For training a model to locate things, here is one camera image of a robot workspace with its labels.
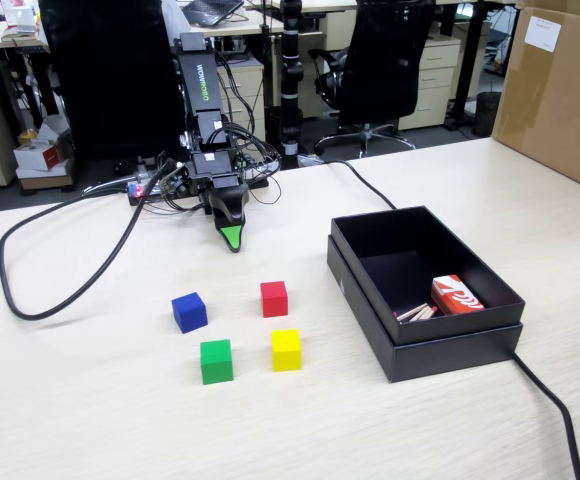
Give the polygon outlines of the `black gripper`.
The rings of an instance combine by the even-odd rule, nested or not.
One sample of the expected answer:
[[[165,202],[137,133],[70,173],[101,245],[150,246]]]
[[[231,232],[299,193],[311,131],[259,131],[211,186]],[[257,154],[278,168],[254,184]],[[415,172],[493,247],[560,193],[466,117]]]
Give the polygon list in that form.
[[[194,153],[191,163],[191,193],[210,190],[209,204],[215,227],[233,253],[241,249],[242,230],[246,223],[244,207],[249,189],[240,183],[229,151]]]

